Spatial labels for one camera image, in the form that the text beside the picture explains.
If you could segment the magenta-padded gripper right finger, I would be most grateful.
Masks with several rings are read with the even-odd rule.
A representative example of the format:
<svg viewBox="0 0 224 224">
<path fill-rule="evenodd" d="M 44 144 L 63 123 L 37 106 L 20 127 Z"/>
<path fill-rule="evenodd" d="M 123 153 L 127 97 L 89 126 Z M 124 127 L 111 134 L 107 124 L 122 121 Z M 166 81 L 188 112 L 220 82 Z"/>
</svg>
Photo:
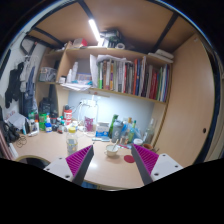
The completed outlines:
<svg viewBox="0 0 224 224">
<path fill-rule="evenodd" d="M 182 166 L 166 153 L 158 155 L 136 144 L 131 146 L 131 153 L 145 185 L 182 169 Z"/>
</svg>

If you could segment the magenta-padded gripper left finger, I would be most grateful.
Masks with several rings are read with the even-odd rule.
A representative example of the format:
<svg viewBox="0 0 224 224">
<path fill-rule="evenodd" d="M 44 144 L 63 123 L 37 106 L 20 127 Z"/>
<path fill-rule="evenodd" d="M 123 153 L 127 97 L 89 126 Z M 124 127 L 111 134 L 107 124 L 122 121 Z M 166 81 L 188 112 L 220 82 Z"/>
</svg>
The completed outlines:
<svg viewBox="0 0 224 224">
<path fill-rule="evenodd" d="M 81 186 L 93 155 L 93 146 L 89 145 L 66 158 L 56 159 L 44 170 Z"/>
</svg>

